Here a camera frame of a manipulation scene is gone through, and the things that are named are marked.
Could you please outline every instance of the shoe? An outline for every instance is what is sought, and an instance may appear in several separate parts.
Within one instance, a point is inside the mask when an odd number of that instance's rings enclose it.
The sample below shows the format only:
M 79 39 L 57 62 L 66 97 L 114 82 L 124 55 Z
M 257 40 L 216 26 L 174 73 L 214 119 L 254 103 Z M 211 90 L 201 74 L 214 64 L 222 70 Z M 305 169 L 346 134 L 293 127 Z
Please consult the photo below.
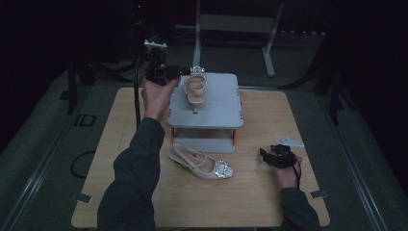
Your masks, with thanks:
M 204 69 L 199 66 L 191 70 L 191 76 L 184 82 L 184 92 L 187 95 L 189 102 L 194 106 L 193 112 L 198 113 L 197 106 L 204 102 L 204 90 L 207 86 L 207 80 L 203 74 Z
M 179 141 L 171 146 L 168 157 L 203 180 L 225 179 L 234 174 L 234 170 L 224 161 L 209 157 L 205 152 L 191 150 Z

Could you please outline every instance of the hand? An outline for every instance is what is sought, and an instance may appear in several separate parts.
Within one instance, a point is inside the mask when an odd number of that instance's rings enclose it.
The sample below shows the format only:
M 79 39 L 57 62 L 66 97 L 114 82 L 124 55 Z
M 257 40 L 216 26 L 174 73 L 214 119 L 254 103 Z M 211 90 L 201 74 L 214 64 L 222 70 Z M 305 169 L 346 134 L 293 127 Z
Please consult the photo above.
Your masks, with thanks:
M 300 173 L 300 164 L 302 163 L 302 158 L 299 156 L 295 156 L 297 162 L 294 163 L 294 168 L 296 169 L 297 173 Z M 296 172 L 294 172 L 292 167 L 286 168 L 277 168 L 270 166 L 276 175 L 276 180 L 278 181 L 278 186 L 280 190 L 285 188 L 297 188 L 297 178 Z
M 143 79 L 144 88 L 141 97 L 144 102 L 144 117 L 151 117 L 159 122 L 165 116 L 165 109 L 170 104 L 170 96 L 174 88 L 180 83 L 180 78 L 173 79 L 165 86 Z

